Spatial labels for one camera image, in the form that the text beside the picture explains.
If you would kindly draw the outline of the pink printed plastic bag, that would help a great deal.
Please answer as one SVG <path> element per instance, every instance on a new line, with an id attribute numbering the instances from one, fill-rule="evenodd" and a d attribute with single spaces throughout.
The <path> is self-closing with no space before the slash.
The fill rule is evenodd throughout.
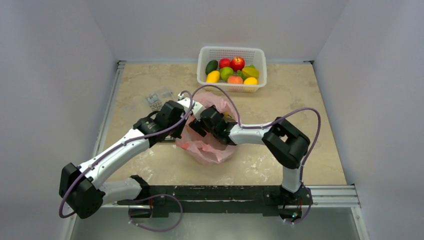
<path id="1" fill-rule="evenodd" d="M 199 92 L 193 99 L 204 107 L 215 107 L 225 117 L 232 117 L 238 121 L 236 110 L 227 98 L 218 96 L 212 92 Z M 175 140 L 177 147 L 183 149 L 196 161 L 203 165 L 221 164 L 230 159 L 237 151 L 234 145 L 224 145 L 216 140 L 211 133 L 204 137 L 195 132 L 189 123 L 195 118 L 189 116 L 187 123 L 181 133 L 181 138 Z"/>

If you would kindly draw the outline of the fake peach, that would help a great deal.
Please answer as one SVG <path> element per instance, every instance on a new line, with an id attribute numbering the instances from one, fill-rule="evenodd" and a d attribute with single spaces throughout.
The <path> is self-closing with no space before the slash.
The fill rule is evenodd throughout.
<path id="1" fill-rule="evenodd" d="M 244 80 L 240 76 L 236 76 L 236 75 L 230 76 L 227 79 L 228 84 L 243 84 L 243 82 Z"/>

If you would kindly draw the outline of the yellow orange fake fruit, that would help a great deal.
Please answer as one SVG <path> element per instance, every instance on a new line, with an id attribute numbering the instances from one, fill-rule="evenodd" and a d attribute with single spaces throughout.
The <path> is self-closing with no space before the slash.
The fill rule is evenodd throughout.
<path id="1" fill-rule="evenodd" d="M 243 81 L 244 85 L 258 85 L 259 81 L 255 77 L 248 77 Z"/>

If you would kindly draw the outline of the green yellow fake starfruit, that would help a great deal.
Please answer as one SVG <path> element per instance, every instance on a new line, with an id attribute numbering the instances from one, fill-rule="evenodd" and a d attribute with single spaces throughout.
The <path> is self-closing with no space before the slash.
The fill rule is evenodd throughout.
<path id="1" fill-rule="evenodd" d="M 241 72 L 246 78 L 258 78 L 260 75 L 260 72 L 255 67 L 251 66 L 244 67 Z"/>

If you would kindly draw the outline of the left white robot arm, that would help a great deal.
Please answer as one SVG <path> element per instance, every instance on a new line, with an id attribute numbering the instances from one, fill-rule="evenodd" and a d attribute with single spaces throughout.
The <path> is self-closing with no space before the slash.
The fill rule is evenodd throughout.
<path id="1" fill-rule="evenodd" d="M 167 101 L 159 111 L 140 118 L 117 142 L 99 155 L 61 170 L 59 216 L 92 216 L 101 206 L 124 200 L 138 205 L 149 199 L 148 184 L 139 176 L 107 183 L 107 179 L 135 156 L 149 150 L 168 136 L 180 138 L 196 102 L 189 97 Z"/>

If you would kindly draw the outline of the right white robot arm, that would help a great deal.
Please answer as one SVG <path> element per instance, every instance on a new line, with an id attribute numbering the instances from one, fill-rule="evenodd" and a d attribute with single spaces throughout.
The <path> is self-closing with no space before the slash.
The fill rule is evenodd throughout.
<path id="1" fill-rule="evenodd" d="M 189 127 L 205 137 L 210 134 L 220 144 L 238 146 L 243 144 L 264 145 L 282 165 L 282 200 L 288 204 L 300 198 L 301 162 L 307 155 L 310 139 L 286 119 L 274 122 L 239 125 L 234 119 L 218 112 L 214 107 L 203 110 Z"/>

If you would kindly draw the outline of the green fake grapes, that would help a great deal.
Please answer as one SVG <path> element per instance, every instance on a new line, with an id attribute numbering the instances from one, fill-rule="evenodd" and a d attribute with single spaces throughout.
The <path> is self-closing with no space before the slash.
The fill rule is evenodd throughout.
<path id="1" fill-rule="evenodd" d="M 237 72 L 235 72 L 235 75 L 242 78 L 243 81 L 246 79 L 245 75 L 243 74 L 241 70 L 238 70 Z"/>

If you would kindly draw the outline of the dark green fake avocado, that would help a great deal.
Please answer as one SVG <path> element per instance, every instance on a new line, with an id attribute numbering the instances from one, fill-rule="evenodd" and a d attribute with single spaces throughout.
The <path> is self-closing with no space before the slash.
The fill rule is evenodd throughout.
<path id="1" fill-rule="evenodd" d="M 217 60 L 210 60 L 205 67 L 205 74 L 208 75 L 209 73 L 216 71 L 218 66 L 219 62 Z"/>

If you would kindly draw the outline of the small red fake fruit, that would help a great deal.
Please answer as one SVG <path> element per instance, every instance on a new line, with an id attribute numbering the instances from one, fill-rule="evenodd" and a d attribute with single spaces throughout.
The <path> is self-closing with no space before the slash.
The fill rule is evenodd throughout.
<path id="1" fill-rule="evenodd" d="M 219 69 L 223 69 L 226 67 L 231 67 L 231 60 L 229 58 L 222 58 L 219 62 L 218 62 L 218 67 Z"/>

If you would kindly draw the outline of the red fake apple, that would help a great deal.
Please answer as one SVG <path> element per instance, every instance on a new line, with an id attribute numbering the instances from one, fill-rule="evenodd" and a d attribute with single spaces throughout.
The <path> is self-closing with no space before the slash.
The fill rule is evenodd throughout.
<path id="1" fill-rule="evenodd" d="M 236 56 L 230 61 L 230 67 L 234 72 L 241 71 L 245 67 L 245 60 L 241 56 Z"/>

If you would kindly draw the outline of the clear plastic screw box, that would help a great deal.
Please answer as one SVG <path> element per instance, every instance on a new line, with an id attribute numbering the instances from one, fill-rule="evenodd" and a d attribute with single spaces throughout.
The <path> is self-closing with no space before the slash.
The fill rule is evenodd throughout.
<path id="1" fill-rule="evenodd" d="M 160 111 L 167 101 L 175 101 L 176 96 L 169 87 L 162 86 L 147 94 L 145 100 L 151 111 Z"/>

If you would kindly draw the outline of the white perforated plastic basket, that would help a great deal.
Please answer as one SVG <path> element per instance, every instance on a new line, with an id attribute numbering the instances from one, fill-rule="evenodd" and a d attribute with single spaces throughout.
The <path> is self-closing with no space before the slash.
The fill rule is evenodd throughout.
<path id="1" fill-rule="evenodd" d="M 228 92 L 254 93 L 267 84 L 267 63 L 259 48 L 204 46 L 198 55 L 197 81 Z"/>

